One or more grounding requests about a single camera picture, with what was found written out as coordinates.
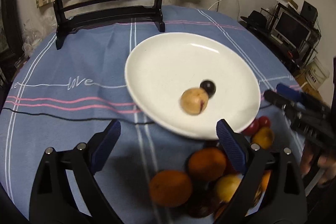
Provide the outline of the person's right hand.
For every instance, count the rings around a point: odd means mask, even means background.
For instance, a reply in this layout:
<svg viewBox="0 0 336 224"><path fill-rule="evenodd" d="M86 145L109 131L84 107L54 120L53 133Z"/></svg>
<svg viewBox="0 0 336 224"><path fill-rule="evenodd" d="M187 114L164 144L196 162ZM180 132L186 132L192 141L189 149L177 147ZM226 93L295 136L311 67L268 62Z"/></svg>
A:
<svg viewBox="0 0 336 224"><path fill-rule="evenodd" d="M299 164L302 177L305 177L309 173L313 157L313 147L306 141L302 152L301 162ZM335 178L335 151L321 155L318 158L316 165L323 170L323 175L318 181L319 186L327 184L329 181L333 180Z"/></svg>

